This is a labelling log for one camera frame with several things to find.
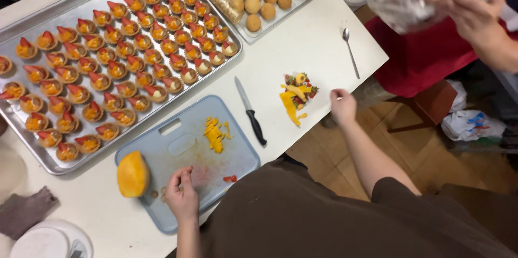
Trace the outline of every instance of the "knife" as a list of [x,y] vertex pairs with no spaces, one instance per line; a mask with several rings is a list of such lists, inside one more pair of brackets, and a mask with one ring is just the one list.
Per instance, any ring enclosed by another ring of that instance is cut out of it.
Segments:
[[263,131],[261,130],[261,126],[259,122],[255,119],[255,111],[252,109],[250,102],[248,101],[247,94],[244,92],[243,86],[237,77],[234,77],[236,82],[237,91],[239,92],[239,96],[241,96],[241,100],[243,101],[244,108],[247,110],[247,115],[250,118],[250,122],[252,123],[252,128],[254,129],[255,136],[259,140],[262,145],[266,144],[266,140],[263,138]]

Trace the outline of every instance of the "wooden floor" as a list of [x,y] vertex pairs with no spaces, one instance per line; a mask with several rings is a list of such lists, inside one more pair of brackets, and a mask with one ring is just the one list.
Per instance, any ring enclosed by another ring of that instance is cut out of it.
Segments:
[[[451,153],[433,128],[387,133],[387,128],[421,121],[403,104],[380,103],[359,111],[357,120],[374,143],[405,170],[424,194],[435,194],[444,183],[499,193],[514,192],[518,185],[518,174],[500,154]],[[336,194],[367,200],[338,128],[327,129],[316,124],[287,153],[304,163],[315,181]]]

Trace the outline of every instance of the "metal spoon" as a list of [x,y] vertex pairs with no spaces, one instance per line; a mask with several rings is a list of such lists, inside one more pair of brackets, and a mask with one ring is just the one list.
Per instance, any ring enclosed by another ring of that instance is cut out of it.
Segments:
[[348,28],[343,30],[342,38],[347,43],[347,47],[349,48],[349,54],[351,55],[351,61],[353,61],[354,72],[356,73],[356,77],[359,79],[358,68],[356,67],[356,62],[354,62],[353,52],[351,51],[351,46],[349,45],[349,29]]

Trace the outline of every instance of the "cutting board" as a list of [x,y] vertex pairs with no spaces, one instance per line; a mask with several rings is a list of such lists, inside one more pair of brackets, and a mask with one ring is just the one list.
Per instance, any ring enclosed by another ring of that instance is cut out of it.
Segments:
[[[223,140],[223,152],[210,149],[203,135],[207,117],[217,117],[223,125],[229,123],[232,139]],[[199,196],[199,208],[203,211],[223,196],[232,183],[223,177],[236,175],[238,179],[259,168],[260,159],[229,109],[218,96],[205,96],[177,115],[150,129],[121,146],[115,154],[115,163],[133,151],[140,151],[150,170],[150,184],[140,202],[160,231],[170,234],[178,223],[165,202],[161,188],[179,168],[193,165],[192,182]],[[159,193],[153,198],[152,191]]]

